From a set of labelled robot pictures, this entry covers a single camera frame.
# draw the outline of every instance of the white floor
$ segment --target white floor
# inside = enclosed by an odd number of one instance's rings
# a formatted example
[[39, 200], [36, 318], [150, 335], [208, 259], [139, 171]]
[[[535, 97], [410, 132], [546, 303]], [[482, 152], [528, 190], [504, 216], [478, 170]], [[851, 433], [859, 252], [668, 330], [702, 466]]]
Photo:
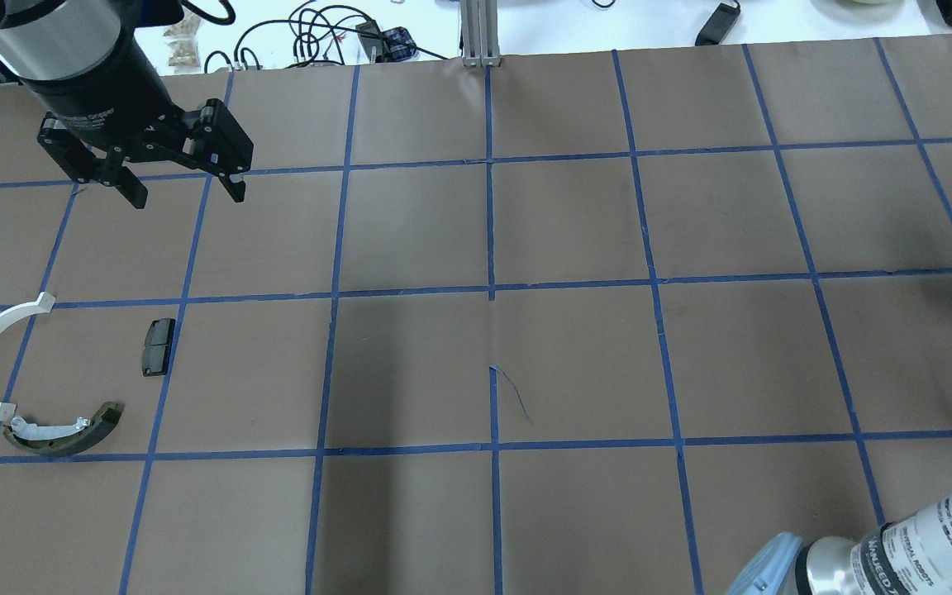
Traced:
[[[216, 0], [196, 0], [200, 7], [219, 14]], [[382, 29], [405, 26], [415, 42], [445, 56], [457, 56], [458, 4], [452, 0], [346, 0], [377, 19]], [[298, 0], [234, 0], [237, 22], [233, 26], [202, 23], [197, 33], [201, 60], [212, 50], [233, 54], [237, 38], [252, 24], [286, 18]], [[337, 0], [316, 0], [327, 7]], [[550, 54], [673, 48], [692, 45], [696, 34], [719, 0], [616, 0], [615, 7], [598, 10], [590, 0], [499, 0], [499, 36], [503, 54]], [[897, 37], [952, 33], [935, 6], [935, 0], [891, 0], [887, 4], [862, 4], [854, 0], [741, 0], [743, 12], [728, 44], [762, 44], [775, 41]], [[162, 29], [140, 30], [137, 39], [161, 74], [199, 72], [167, 65], [169, 49]], [[345, 60], [359, 61], [355, 35], [345, 40]], [[272, 24], [245, 38], [268, 68], [293, 63], [292, 34], [286, 24]], [[222, 65], [217, 60], [212, 70]]]

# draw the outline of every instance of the metal post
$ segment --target metal post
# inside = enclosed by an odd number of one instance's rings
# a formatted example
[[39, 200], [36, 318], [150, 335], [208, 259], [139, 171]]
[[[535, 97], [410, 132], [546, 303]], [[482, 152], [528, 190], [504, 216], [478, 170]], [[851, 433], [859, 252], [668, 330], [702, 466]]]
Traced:
[[462, 64], [472, 68], [500, 65], [498, 0], [461, 0]]

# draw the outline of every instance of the white label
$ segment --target white label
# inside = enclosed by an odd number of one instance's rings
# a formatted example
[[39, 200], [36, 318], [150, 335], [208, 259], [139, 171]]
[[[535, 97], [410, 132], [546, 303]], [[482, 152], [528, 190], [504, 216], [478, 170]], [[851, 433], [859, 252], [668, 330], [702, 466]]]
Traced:
[[952, 593], [952, 496], [889, 527], [883, 546], [910, 593]]

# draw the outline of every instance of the light blue cap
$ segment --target light blue cap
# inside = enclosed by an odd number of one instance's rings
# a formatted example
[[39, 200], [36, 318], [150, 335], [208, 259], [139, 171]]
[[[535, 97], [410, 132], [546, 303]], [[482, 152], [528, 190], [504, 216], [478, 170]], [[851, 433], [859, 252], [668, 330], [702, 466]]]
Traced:
[[775, 595], [796, 566], [803, 540], [783, 532], [748, 562], [726, 595]]

